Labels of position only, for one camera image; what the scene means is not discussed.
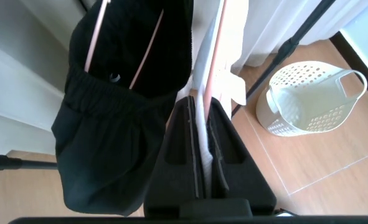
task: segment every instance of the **black metal pole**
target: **black metal pole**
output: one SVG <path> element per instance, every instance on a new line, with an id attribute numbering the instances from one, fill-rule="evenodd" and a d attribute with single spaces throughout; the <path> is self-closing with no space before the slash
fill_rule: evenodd
<path id="1" fill-rule="evenodd" d="M 246 99 L 249 101 L 251 95 L 262 86 L 263 82 L 270 76 L 274 69 L 279 66 L 287 57 L 289 57 L 297 48 L 300 40 L 307 34 L 307 32 L 315 25 L 315 23 L 321 18 L 321 16 L 329 9 L 329 7 L 335 2 L 335 0 L 322 0 L 314 9 L 314 11 L 304 21 L 303 25 L 296 31 L 296 33 L 279 48 L 278 53 L 272 60 L 272 63 L 262 73 L 260 78 L 253 84 L 253 86 L 247 91 Z M 232 111 L 232 117 L 240 109 L 240 105 L 237 105 Z"/>
<path id="2" fill-rule="evenodd" d="M 0 155 L 0 170 L 5 169 L 57 169 L 55 162 L 28 161 Z"/>

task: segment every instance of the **basket handle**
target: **basket handle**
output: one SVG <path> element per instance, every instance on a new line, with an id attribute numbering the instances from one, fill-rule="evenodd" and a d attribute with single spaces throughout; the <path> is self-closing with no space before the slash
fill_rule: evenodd
<path id="1" fill-rule="evenodd" d="M 365 92 L 366 92 L 366 90 L 368 88 L 368 82 L 366 81 L 365 76 L 361 72 L 358 72 L 357 70 L 342 70 L 338 74 L 338 76 L 339 76 L 339 79 L 338 80 L 339 80 L 339 83 L 341 85 L 341 88 L 343 88 L 343 84 L 341 83 L 341 80 L 340 79 L 342 77 L 345 77 L 346 75 L 351 74 L 352 72 L 354 72 L 359 78 L 361 78 L 362 84 L 364 85 L 364 89 L 358 95 L 354 95 L 353 97 L 351 97 L 352 99 L 359 100 L 359 98 L 362 97 L 363 94 L 365 94 Z"/>

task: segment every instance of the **black baseboard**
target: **black baseboard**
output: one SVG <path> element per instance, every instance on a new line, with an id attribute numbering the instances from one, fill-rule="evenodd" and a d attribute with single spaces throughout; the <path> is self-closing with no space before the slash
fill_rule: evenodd
<path id="1" fill-rule="evenodd" d="M 349 66 L 353 70 L 360 71 L 365 75 L 366 80 L 368 82 L 368 68 L 358 56 L 358 54 L 354 51 L 351 45 L 347 42 L 347 40 L 343 37 L 343 35 L 338 32 L 333 37 L 330 38 L 333 45 L 340 52 L 341 56 L 346 60 Z"/>

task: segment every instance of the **black cable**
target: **black cable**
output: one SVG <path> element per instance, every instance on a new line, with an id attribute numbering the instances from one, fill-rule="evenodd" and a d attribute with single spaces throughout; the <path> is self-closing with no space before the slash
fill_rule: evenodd
<path id="1" fill-rule="evenodd" d="M 314 11 L 304 21 L 303 25 L 296 31 L 292 38 L 288 39 L 279 48 L 278 53 L 272 60 L 272 63 L 262 73 L 260 78 L 253 84 L 253 86 L 246 93 L 246 100 L 249 101 L 251 95 L 262 86 L 263 82 L 270 76 L 271 72 L 279 66 L 287 57 L 289 57 L 297 48 L 300 40 L 307 34 L 307 32 L 315 25 L 315 23 L 322 17 L 322 15 L 329 9 L 329 7 L 335 2 L 335 0 L 322 0 L 314 9 Z M 240 105 L 237 105 L 232 111 L 232 117 L 240 109 Z"/>
<path id="2" fill-rule="evenodd" d="M 88 12 L 88 7 L 85 5 L 83 0 L 77 0 L 78 3 L 83 7 L 84 12 Z"/>

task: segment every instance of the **black fabric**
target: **black fabric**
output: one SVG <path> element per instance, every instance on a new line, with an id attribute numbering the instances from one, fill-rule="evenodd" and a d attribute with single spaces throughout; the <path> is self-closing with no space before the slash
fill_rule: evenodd
<path id="1" fill-rule="evenodd" d="M 72 34 L 65 96 L 52 132 L 66 206 L 129 215 L 143 202 L 176 93 L 191 72 L 193 1 L 111 1 L 87 73 L 100 4 Z M 148 59 L 128 90 L 162 9 Z M 121 79 L 109 82 L 111 73 Z"/>
<path id="2" fill-rule="evenodd" d="M 193 97 L 177 102 L 146 194 L 146 217 L 177 218 L 181 205 L 205 199 L 203 183 L 198 179 L 202 177 L 202 166 L 194 115 Z M 214 158 L 212 198 L 243 198 L 254 215 L 271 215 L 276 197 L 220 102 L 214 98 L 207 135 Z M 171 154 L 181 160 L 172 159 Z"/>

